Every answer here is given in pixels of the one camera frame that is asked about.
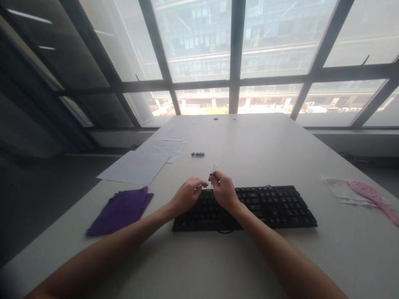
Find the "white cloth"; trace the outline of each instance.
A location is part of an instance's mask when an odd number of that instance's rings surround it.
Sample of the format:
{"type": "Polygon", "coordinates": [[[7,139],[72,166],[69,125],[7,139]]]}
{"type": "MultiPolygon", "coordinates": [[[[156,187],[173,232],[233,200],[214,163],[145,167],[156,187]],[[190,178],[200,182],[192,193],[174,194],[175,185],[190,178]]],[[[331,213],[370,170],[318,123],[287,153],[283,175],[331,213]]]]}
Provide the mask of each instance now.
{"type": "MultiPolygon", "coordinates": [[[[331,177],[322,177],[321,179],[326,183],[327,187],[331,190],[339,202],[372,208],[377,207],[372,201],[353,191],[347,184],[348,180],[331,177]]],[[[388,199],[384,197],[381,198],[384,204],[387,206],[392,205],[388,199]]]]}

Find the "person's left hand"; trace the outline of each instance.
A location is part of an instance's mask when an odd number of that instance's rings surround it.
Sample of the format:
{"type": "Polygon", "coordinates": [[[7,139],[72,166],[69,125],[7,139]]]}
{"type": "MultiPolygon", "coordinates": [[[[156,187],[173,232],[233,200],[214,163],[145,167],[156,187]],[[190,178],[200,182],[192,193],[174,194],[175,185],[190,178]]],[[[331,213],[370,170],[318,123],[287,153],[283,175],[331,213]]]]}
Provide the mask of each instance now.
{"type": "Polygon", "coordinates": [[[176,192],[168,203],[173,211],[173,218],[190,210],[201,195],[202,187],[208,183],[200,178],[190,177],[176,192]]]}

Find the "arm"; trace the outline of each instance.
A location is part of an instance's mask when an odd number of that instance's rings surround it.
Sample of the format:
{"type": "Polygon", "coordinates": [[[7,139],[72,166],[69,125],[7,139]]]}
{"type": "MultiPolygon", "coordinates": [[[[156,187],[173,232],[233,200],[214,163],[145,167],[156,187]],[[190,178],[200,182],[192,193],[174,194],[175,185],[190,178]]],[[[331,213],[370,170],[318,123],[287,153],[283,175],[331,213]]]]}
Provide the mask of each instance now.
{"type": "Polygon", "coordinates": [[[237,198],[232,179],[220,171],[210,180],[218,203],[249,234],[291,298],[347,299],[340,288],[312,261],[260,221],[237,198]]]}
{"type": "Polygon", "coordinates": [[[76,298],[95,287],[165,223],[192,208],[207,182],[188,179],[172,200],[153,214],[105,237],[75,255],[26,298],[76,298]]]}

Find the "pink hairbrush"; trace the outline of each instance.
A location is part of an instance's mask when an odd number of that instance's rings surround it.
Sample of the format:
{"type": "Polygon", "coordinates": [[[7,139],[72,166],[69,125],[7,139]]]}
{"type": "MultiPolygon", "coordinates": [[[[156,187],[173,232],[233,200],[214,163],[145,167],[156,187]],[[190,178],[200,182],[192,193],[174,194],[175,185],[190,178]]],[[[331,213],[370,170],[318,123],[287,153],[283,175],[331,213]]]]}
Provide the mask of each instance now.
{"type": "Polygon", "coordinates": [[[376,204],[383,212],[391,219],[391,221],[396,225],[399,226],[399,217],[392,212],[383,202],[381,195],[379,194],[378,190],[371,187],[369,184],[359,181],[349,181],[349,187],[355,191],[357,194],[371,200],[373,203],[376,204]]]}

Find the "window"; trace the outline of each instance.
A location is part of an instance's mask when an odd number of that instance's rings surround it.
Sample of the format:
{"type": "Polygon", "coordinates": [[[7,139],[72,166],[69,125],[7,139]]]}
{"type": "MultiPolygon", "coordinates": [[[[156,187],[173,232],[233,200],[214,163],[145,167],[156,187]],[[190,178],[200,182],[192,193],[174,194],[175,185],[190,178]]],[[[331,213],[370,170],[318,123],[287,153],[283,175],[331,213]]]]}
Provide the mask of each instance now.
{"type": "Polygon", "coordinates": [[[142,127],[160,127],[176,115],[169,91],[125,93],[142,127]]]}
{"type": "Polygon", "coordinates": [[[122,81],[162,79],[138,0],[80,0],[122,81]]]}
{"type": "Polygon", "coordinates": [[[365,127],[399,127],[399,87],[364,124],[365,127]]]}
{"type": "Polygon", "coordinates": [[[399,54],[396,0],[356,0],[325,66],[382,64],[399,54]]]}
{"type": "Polygon", "coordinates": [[[80,122],[80,124],[84,127],[92,127],[93,124],[89,120],[89,118],[84,114],[82,109],[70,98],[68,97],[60,97],[61,101],[68,108],[68,110],[74,115],[74,117],[80,122]]]}
{"type": "Polygon", "coordinates": [[[336,0],[246,3],[241,78],[307,74],[336,0]]]}
{"type": "Polygon", "coordinates": [[[45,4],[40,0],[2,0],[2,4],[67,86],[109,86],[58,0],[45,4]]]}
{"type": "Polygon", "coordinates": [[[302,84],[243,86],[238,113],[291,114],[301,87],[302,84]]]}
{"type": "Polygon", "coordinates": [[[155,130],[179,113],[399,128],[399,89],[382,98],[399,66],[396,0],[0,3],[2,37],[90,130],[155,130]]]}
{"type": "Polygon", "coordinates": [[[207,88],[176,91],[182,115],[229,114],[229,89],[207,88]]]}
{"type": "Polygon", "coordinates": [[[131,120],[114,94],[80,96],[79,100],[102,127],[133,127],[131,120]]]}
{"type": "Polygon", "coordinates": [[[313,83],[296,120],[304,127],[349,126],[384,82],[313,83]]]}
{"type": "Polygon", "coordinates": [[[229,79],[231,0],[152,0],[173,82],[229,79]]]}

